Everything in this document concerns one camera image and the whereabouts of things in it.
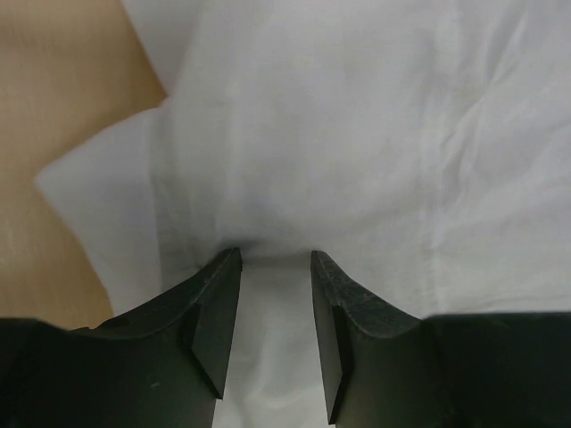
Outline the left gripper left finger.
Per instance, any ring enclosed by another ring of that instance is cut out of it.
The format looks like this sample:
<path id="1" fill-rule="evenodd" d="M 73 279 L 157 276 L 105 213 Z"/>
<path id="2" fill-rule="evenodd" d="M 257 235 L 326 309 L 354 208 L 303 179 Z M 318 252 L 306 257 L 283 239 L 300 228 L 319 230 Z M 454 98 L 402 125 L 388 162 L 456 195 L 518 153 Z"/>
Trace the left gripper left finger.
<path id="1" fill-rule="evenodd" d="M 210 427 L 224 394 L 242 258 L 225 250 L 167 292 L 77 329 L 69 427 Z"/>

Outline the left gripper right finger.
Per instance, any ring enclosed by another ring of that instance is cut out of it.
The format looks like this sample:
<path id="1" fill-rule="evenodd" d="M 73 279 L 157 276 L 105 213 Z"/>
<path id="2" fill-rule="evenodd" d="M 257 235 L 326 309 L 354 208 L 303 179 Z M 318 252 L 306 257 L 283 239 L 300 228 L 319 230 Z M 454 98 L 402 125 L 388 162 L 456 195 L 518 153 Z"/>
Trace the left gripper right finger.
<path id="1" fill-rule="evenodd" d="M 310 257 L 327 421 L 334 427 L 444 427 L 446 387 L 419 319 Z"/>

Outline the white long sleeve shirt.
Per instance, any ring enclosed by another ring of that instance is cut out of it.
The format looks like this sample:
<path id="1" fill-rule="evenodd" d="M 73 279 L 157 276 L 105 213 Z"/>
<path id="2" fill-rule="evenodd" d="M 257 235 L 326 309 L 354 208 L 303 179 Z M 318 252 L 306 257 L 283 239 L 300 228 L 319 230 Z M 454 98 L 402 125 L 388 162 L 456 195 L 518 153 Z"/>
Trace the white long sleeve shirt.
<path id="1" fill-rule="evenodd" d="M 116 313 L 241 249 L 216 426 L 326 425 L 314 250 L 417 317 L 569 309 L 569 2 L 125 6 L 168 97 L 37 186 Z"/>

